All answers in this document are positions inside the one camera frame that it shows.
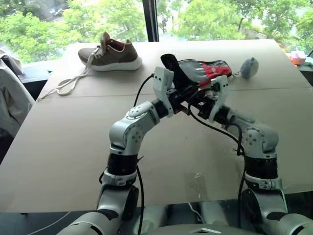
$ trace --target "cable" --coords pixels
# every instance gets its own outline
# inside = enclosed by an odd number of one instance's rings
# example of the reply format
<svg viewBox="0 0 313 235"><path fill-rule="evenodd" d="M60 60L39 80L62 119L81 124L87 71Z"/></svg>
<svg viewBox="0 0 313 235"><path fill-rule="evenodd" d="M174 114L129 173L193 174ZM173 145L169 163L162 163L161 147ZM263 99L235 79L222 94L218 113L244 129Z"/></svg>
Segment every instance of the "cable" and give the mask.
<svg viewBox="0 0 313 235"><path fill-rule="evenodd" d="M32 233L29 233L29 234L27 234L27 235L33 235L33 234L36 234L36 233L38 233L38 232L40 232L40 231L42 231L42 230L44 230L44 229L50 228L52 225L55 225L56 223L58 223L59 221L61 221L61 220L64 219L65 217L67 217L69 213L70 213L70 211L69 211L68 213L66 213L65 215L63 215L60 219L58 219L58 220L55 221L54 223L52 223L52 224L50 224L50 225L48 225L48 226L45 226L45 227L42 228L42 229L38 229L38 230L36 230L36 231L34 231L34 232L32 232Z"/></svg>
<svg viewBox="0 0 313 235"><path fill-rule="evenodd" d="M136 99L135 99L135 102L134 102L134 107L136 106L137 104L137 101L138 101L138 98L139 98L139 95L140 95L140 92L143 88L143 86L146 84L147 81L149 81L150 78L152 78L154 75L153 73L147 77L143 83L141 84L138 92L137 92L137 95L136 95ZM140 208L140 221L139 221L139 227L138 227L138 234L137 235L140 235L141 234L141 228L142 228L142 221L143 221L143 212L144 212L144 205L145 205L145 199L144 199L144 191L143 191L143 182L142 182L142 178L141 178L141 174L140 174L140 170L139 170L139 167L138 165L136 166L136 169L137 169L137 173L138 173L138 178L139 178L139 183L140 183L140 194L141 194L141 208Z"/></svg>
<svg viewBox="0 0 313 235"><path fill-rule="evenodd" d="M193 94L189 101L191 101L195 96L196 94L198 94L199 92ZM238 140L233 137L232 135L230 135L229 133L225 132L225 131L222 131L214 126L211 126L203 121L201 121L199 118L197 118L191 111L191 102L188 102L188 113L196 120L198 121L199 123L201 123L202 125L204 126L207 126L215 131L218 131L222 134L225 134L226 136L232 138L236 143L237 143L237 156L240 156L240 155L243 155L244 157L246 156L245 154L245 150L242 146L242 138L243 138L243 134L242 134L242 129L239 125L235 124L235 123L230 123L228 126L236 126L238 128ZM244 172L243 172L243 175L242 175L242 178L240 180L240 185L239 185L239 190L238 190L238 197L237 197L237 206L238 206L238 209L237 209L237 219L238 219L238 227L241 228L241 194L242 194L242 190L243 190L243 186L244 186L244 181L245 181L245 171L246 171L246 168L244 168Z"/></svg>
<svg viewBox="0 0 313 235"><path fill-rule="evenodd" d="M142 178L141 178L141 174L139 171L139 167L136 167L137 169L137 173L138 173L138 178L139 178L139 183L140 183L140 194L141 194L141 208L140 208L140 221L139 221L139 227L138 227L138 234L141 234L141 228L142 228L142 220L143 220L143 210L144 210L144 205L145 205L145 201L144 201L144 192L143 192L143 183L142 183Z"/></svg>
<svg viewBox="0 0 313 235"><path fill-rule="evenodd" d="M56 88L52 89L47 94L45 94L43 97L41 97L41 98L39 98L37 100L41 101L44 98L46 98L47 96L49 96L49 95L51 95L52 93L55 93L55 92L58 93L60 96L65 96L65 95L71 94L73 92L73 90L75 89L78 80L83 78L83 77L87 77L90 74L90 72L91 72L91 64L92 64L92 61L94 59L94 55L95 55L95 53L98 52L99 49L100 49L100 47L97 47L90 54L90 56L88 57L88 60L87 60L87 63L86 63L86 67L85 67L84 71L82 71L78 76L75 76L74 78L71 78L71 79L65 79L65 80L61 81ZM65 86L67 86L68 84L70 84L72 82L74 82L74 84L72 85L70 90L67 91L67 92L61 93L60 89L65 87Z"/></svg>
<svg viewBox="0 0 313 235"><path fill-rule="evenodd" d="M224 135L230 137L230 138L231 138L232 140L234 140L237 144L239 143L239 141L238 141L235 137L233 137L231 134L229 134L229 133L227 133L227 132L225 132L225 131L222 131L222 130L220 130L219 128L216 128L216 127L214 127L214 126L211 126L211 125L209 125L209 124L207 124L207 123L201 121L199 118L197 118L197 117L192 113L192 111L191 111L191 103L188 104L188 113L189 113L196 121L198 121L198 122L201 123L202 125L204 125L204 126L206 126L206 127L209 127L209 128L211 128L211 129L213 129L213 130L215 130L215 131L217 131L217 132L220 132L220 133L222 133L222 134L224 134ZM240 149L242 150L242 152L244 152L244 148L242 147L241 144L239 145L239 147L240 147Z"/></svg>
<svg viewBox="0 0 313 235"><path fill-rule="evenodd" d="M152 78L153 76L154 76L154 75L153 75L153 73L152 73L152 74L151 74L149 77L147 77L146 80L144 80L143 83L141 84L141 86L140 86L140 88L139 88L139 90L138 90L138 92L137 92L137 95L136 95L136 99L135 99L135 102L134 102L134 107L135 107L136 104L137 104L137 101L138 101L138 98L139 98L139 95L140 95L140 92L141 92L143 86L144 86L144 85L146 84L146 82L149 81L149 79Z"/></svg>
<svg viewBox="0 0 313 235"><path fill-rule="evenodd" d="M237 146L237 156L240 156L240 155L245 155L245 151L244 149L242 148L242 152L240 152L240 146L242 146L242 141L243 141L243 131L241 129L241 126L240 125L237 125L235 123L231 123L229 125L226 125L227 126L236 126L238 128L238 146Z"/></svg>
<svg viewBox="0 0 313 235"><path fill-rule="evenodd" d="M238 228L241 229L241 193L243 191L244 181L245 181L245 172L246 169L244 169L243 175L241 177L239 190L238 190L238 197L237 197L237 218L238 218Z"/></svg>
<svg viewBox="0 0 313 235"><path fill-rule="evenodd" d="M192 205L191 205L191 203L190 203L190 202L188 202L188 205L189 205L189 207L190 207L191 211L192 211L192 212L194 212L194 213L196 213L196 214L197 214L197 216L199 216L199 218L200 218L200 219L201 219L201 221L202 221L202 224L206 224L206 222L205 222L205 220L203 219L203 217L200 215L200 213L199 213L199 212L197 212L195 209L193 209L193 207L192 207Z"/></svg>

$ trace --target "green foliage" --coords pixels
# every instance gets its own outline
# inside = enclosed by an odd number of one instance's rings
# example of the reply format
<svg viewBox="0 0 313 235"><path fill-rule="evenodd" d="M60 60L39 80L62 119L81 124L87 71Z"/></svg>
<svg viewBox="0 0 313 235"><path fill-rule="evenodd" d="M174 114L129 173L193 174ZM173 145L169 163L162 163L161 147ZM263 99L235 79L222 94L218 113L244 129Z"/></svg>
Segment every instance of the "green foliage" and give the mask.
<svg viewBox="0 0 313 235"><path fill-rule="evenodd" d="M300 36L300 45L306 53L313 48L313 9L307 11L297 24L297 33Z"/></svg>
<svg viewBox="0 0 313 235"><path fill-rule="evenodd" d="M68 44L68 34L62 26L42 22L38 17L17 12L0 18L0 42L15 51L25 62L57 58Z"/></svg>
<svg viewBox="0 0 313 235"><path fill-rule="evenodd" d="M252 20L243 21L242 22L242 28L249 29L249 30L252 30L252 31L255 31L255 32L263 34L263 29L260 26L253 25L252 24Z"/></svg>
<svg viewBox="0 0 313 235"><path fill-rule="evenodd" d="M285 37L282 43L278 44L286 52L293 50L305 50L305 48L300 45L300 39L294 36Z"/></svg>
<svg viewBox="0 0 313 235"><path fill-rule="evenodd" d="M104 31L118 40L145 41L144 15L138 4L135 0L100 0L87 5L83 0L71 0L63 18L71 30L81 35L81 43L99 42Z"/></svg>
<svg viewBox="0 0 313 235"><path fill-rule="evenodd" d="M82 0L68 1L69 9L63 11L63 19L68 30L78 34L77 42L98 42L105 27L96 5L84 5Z"/></svg>
<svg viewBox="0 0 313 235"><path fill-rule="evenodd" d="M22 12L26 15L27 12L35 12L39 6L30 1L28 4L24 0L0 0L0 17Z"/></svg>
<svg viewBox="0 0 313 235"><path fill-rule="evenodd" d="M238 31L242 26L243 20L252 20L258 15L262 15L265 8L264 0L230 0L231 4L237 6L237 13L240 17Z"/></svg>
<svg viewBox="0 0 313 235"><path fill-rule="evenodd" d="M289 35L298 19L296 8L305 6L307 0L267 0L266 4L267 12L262 20L266 25L264 32L268 38L279 40L280 37Z"/></svg>
<svg viewBox="0 0 313 235"><path fill-rule="evenodd" d="M158 23L158 26L162 29L163 33L166 32L168 18L172 15L168 4L168 0L156 0L156 12L159 20L161 20L161 22Z"/></svg>
<svg viewBox="0 0 313 235"><path fill-rule="evenodd" d="M142 42L147 39L142 3L135 0L101 0L98 6L103 14L104 28L119 40Z"/></svg>
<svg viewBox="0 0 313 235"><path fill-rule="evenodd" d="M171 9L174 11L180 12L182 8L182 1L183 0L173 0L170 5Z"/></svg>
<svg viewBox="0 0 313 235"><path fill-rule="evenodd" d="M218 0L193 0L179 15L175 34L187 40L242 39L237 32L236 7Z"/></svg>
<svg viewBox="0 0 313 235"><path fill-rule="evenodd" d="M0 17L0 42L29 63L59 58L70 43L99 42L104 31L118 40L145 41L144 16L138 4L135 0L100 0L93 5L69 0L64 20L55 22L40 21L30 12L17 12Z"/></svg>

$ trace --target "shoelace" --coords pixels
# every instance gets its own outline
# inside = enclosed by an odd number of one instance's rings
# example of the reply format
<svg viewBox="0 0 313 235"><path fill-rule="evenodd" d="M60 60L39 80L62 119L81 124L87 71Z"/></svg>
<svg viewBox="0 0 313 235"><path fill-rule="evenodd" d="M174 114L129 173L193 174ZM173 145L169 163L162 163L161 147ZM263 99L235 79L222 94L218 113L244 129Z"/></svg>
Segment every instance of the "shoelace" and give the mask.
<svg viewBox="0 0 313 235"><path fill-rule="evenodd" d="M44 98L46 98L47 96L51 95L52 93L57 93L58 95L60 96L66 96L66 95L69 95L73 92L73 90L75 89L76 87L76 84L78 82L79 79L83 78L83 77L86 77L90 74L91 72L91 64L92 64L92 61L94 59L94 55L95 53L98 52L98 50L100 49L100 47L97 47L91 54L90 56L88 57L88 60L87 60L87 63L86 63L86 67L84 69L84 71L82 71L78 76L75 76L74 78L70 78L70 79L65 79L63 80L62 82L60 82L58 84L58 86L54 89L52 89L51 91L49 91L47 94L45 94L43 97L37 99L38 101L41 101L43 100ZM74 82L74 84L72 85L72 87L70 88L69 91L67 92L64 92L62 93L61 92L61 89L65 86L67 86L68 84Z"/></svg>

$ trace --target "table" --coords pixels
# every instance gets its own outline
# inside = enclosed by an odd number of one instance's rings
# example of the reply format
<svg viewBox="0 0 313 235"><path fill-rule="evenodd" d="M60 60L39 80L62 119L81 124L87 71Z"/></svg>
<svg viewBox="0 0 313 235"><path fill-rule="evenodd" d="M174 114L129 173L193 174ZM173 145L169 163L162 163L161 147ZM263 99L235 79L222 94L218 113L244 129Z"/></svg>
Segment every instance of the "table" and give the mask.
<svg viewBox="0 0 313 235"><path fill-rule="evenodd" d="M83 70L76 53L85 46L68 47L41 95ZM233 71L246 58L257 58L258 74L250 80L237 77L226 104L278 131L279 174L285 193L313 189L312 90L275 41L134 46L144 61L139 70L95 72L81 79L70 96L52 95L36 102L0 165L0 211L95 209L98 177L109 155L109 128L131 108L138 86L155 66L161 66L159 56L164 53L174 53L178 59L223 59ZM147 83L138 102L154 99ZM183 113L164 118L146 135L139 153L145 156L139 166L146 204L236 198L243 161L235 148L228 137Z"/></svg>

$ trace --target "brown sneaker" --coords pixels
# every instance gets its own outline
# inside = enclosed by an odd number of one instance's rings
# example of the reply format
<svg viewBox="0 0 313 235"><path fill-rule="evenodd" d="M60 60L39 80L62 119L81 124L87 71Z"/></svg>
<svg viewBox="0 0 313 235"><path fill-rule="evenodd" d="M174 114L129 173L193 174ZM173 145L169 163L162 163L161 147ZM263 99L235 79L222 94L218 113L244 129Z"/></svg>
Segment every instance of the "brown sneaker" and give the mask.
<svg viewBox="0 0 313 235"><path fill-rule="evenodd" d="M96 71L136 70L142 59L137 55L130 40L121 43L111 39L107 32L102 34L100 49L95 53L91 68ZM83 48L78 51L80 60L86 65L95 48Z"/></svg>

